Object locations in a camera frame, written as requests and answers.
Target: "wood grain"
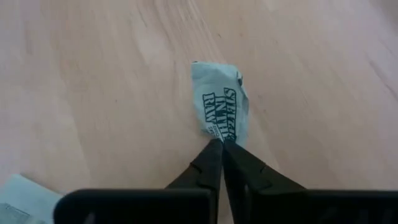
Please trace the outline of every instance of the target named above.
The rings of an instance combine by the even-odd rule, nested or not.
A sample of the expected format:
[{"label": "wood grain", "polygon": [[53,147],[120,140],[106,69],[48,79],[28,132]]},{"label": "wood grain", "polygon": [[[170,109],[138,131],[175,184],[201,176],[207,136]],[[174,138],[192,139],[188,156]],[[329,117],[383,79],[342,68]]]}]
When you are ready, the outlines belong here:
[{"label": "wood grain", "polygon": [[206,60],[244,74],[247,149],[272,167],[306,187],[396,189],[396,7],[0,0],[0,184],[165,186],[208,140],[189,70]]}]

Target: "black object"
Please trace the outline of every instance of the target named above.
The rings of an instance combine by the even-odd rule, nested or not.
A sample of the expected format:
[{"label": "black object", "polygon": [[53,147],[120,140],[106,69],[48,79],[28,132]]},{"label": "black object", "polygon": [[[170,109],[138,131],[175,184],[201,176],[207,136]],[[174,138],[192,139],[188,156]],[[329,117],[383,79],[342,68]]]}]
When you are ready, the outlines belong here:
[{"label": "black object", "polygon": [[221,165],[235,224],[398,223],[398,192],[307,190],[214,139],[166,189],[79,190],[59,201],[55,224],[216,223]]}]

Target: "light blue paper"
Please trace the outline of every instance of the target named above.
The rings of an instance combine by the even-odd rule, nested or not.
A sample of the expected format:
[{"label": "light blue paper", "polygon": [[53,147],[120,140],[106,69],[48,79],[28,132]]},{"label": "light blue paper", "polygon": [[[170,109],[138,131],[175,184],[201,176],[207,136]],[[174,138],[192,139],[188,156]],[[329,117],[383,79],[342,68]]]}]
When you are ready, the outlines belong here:
[{"label": "light blue paper", "polygon": [[61,195],[21,175],[13,175],[0,190],[0,223],[53,224]]},{"label": "light blue paper", "polygon": [[249,100],[243,77],[234,65],[193,62],[193,102],[203,131],[244,147]]}]

